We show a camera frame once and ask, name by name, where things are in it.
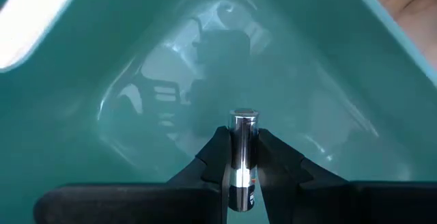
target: plastic container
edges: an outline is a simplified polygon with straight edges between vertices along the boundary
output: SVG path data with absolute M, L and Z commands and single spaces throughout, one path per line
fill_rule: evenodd
M 164 182 L 236 107 L 347 179 L 437 180 L 435 82 L 376 0 L 71 0 L 0 74 L 0 222 L 66 183 Z M 266 222 L 256 189 L 230 223 Z

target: chrome cylinder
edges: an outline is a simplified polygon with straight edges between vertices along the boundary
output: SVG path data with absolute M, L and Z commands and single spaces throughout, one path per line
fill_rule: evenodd
M 230 111 L 229 132 L 232 148 L 229 207 L 244 212 L 255 204 L 258 112 L 252 109 Z

